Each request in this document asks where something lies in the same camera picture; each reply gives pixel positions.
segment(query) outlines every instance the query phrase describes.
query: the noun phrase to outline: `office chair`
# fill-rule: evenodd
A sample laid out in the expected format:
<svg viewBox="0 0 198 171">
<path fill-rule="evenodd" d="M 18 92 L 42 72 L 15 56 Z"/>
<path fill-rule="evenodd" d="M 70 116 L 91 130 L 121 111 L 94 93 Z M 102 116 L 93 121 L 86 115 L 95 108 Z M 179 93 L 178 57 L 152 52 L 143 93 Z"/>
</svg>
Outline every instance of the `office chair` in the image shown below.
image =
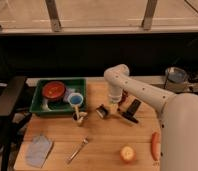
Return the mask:
<svg viewBox="0 0 198 171">
<path fill-rule="evenodd" d="M 27 107 L 30 104 L 30 97 L 25 94 L 26 102 L 22 100 L 26 85 L 25 76 L 14 76 L 4 63 L 0 50 L 0 150 L 2 149 L 1 171 L 7 171 L 8 160 L 11 150 L 11 143 L 20 143 L 18 131 L 31 118 L 31 113 L 27 114 L 19 123 L 14 123 L 13 118 L 18 108 Z"/>
</svg>

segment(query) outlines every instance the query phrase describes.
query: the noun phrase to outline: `green tray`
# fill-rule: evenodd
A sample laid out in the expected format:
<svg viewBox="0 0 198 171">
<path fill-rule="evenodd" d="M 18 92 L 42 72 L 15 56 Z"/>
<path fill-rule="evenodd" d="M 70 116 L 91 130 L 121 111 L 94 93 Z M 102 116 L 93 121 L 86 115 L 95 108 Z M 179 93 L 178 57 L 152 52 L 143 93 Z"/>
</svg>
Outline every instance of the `green tray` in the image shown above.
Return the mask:
<svg viewBox="0 0 198 171">
<path fill-rule="evenodd" d="M 49 110 L 44 110 L 42 108 L 43 96 L 42 88 L 50 81 L 61 81 L 65 84 L 67 88 L 75 89 L 75 92 L 79 92 L 83 95 L 83 104 L 80 107 L 81 111 L 86 110 L 86 80 L 83 78 L 67 78 L 67 79 L 43 79 L 39 80 L 34 92 L 32 99 L 30 112 L 35 113 L 38 116 L 48 116 L 48 115 L 72 115 L 74 113 L 74 108 L 70 106 L 69 103 L 60 100 L 58 102 L 49 102 Z"/>
</svg>

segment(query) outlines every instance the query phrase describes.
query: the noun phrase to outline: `wooden tabletop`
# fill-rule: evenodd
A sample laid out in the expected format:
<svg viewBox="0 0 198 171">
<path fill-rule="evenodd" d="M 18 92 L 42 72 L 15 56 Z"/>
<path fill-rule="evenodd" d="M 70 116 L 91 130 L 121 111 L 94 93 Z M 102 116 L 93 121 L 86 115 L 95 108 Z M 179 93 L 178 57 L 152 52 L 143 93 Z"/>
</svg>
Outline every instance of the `wooden tabletop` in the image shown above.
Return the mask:
<svg viewBox="0 0 198 171">
<path fill-rule="evenodd" d="M 108 108 L 107 83 L 104 81 L 87 81 L 88 118 L 83 126 L 78 127 L 71 117 L 33 116 L 28 124 L 24 141 L 17 156 L 16 171 L 53 170 L 53 171 L 158 171 L 159 162 L 153 160 L 150 145 L 153 132 L 160 132 L 155 111 L 141 103 L 135 114 L 139 123 L 125 120 L 119 113 L 101 119 L 96 108 L 104 104 Z M 129 95 L 121 106 L 126 110 L 134 97 Z M 33 137 L 43 134 L 54 142 L 41 169 L 26 164 L 25 155 Z M 66 159 L 73 153 L 81 141 L 88 136 L 90 142 L 70 163 Z M 136 160 L 125 164 L 119 155 L 120 149 L 131 146 L 136 152 Z"/>
</svg>

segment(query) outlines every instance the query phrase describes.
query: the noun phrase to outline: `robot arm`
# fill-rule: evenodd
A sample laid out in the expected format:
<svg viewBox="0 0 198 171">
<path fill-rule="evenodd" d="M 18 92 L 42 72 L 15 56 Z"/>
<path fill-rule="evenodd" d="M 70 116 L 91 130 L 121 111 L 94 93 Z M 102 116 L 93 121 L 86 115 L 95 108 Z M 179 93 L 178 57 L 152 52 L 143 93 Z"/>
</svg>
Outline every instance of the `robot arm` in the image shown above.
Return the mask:
<svg viewBox="0 0 198 171">
<path fill-rule="evenodd" d="M 104 78 L 109 83 L 112 103 L 121 100 L 126 90 L 152 106 L 162 125 L 161 171 L 198 171 L 198 96 L 174 94 L 129 78 L 126 65 L 107 69 Z"/>
</svg>

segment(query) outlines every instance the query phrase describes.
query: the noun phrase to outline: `floor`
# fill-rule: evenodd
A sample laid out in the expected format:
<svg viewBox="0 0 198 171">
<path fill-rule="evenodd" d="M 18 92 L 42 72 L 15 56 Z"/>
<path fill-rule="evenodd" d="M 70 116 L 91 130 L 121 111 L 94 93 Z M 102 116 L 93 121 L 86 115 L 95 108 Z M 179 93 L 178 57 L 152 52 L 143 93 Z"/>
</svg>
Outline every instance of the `floor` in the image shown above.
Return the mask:
<svg viewBox="0 0 198 171">
<path fill-rule="evenodd" d="M 13 166 L 14 166 L 17 154 L 18 154 L 18 148 L 13 148 L 10 154 L 8 171 L 13 171 Z"/>
<path fill-rule="evenodd" d="M 158 1 L 154 26 L 198 25 L 198 0 Z M 147 0 L 56 0 L 64 28 L 140 27 Z M 0 1 L 0 24 L 4 29 L 49 29 L 50 19 L 44 0 Z"/>
<path fill-rule="evenodd" d="M 24 115 L 22 115 L 22 114 L 16 114 L 15 117 L 14 117 L 14 122 L 20 121 L 23 117 L 24 117 Z M 26 130 L 26 126 L 24 126 L 20 130 L 20 133 L 24 134 L 25 130 Z M 1 159 L 2 159 L 2 157 L 1 157 L 2 151 L 1 150 L 0 150 L 0 168 L 1 168 Z M 17 157 L 18 152 L 19 152 L 19 147 L 12 144 L 9 163 L 8 163 L 8 171 L 13 171 L 14 163 L 16 161 L 16 157 Z"/>
</svg>

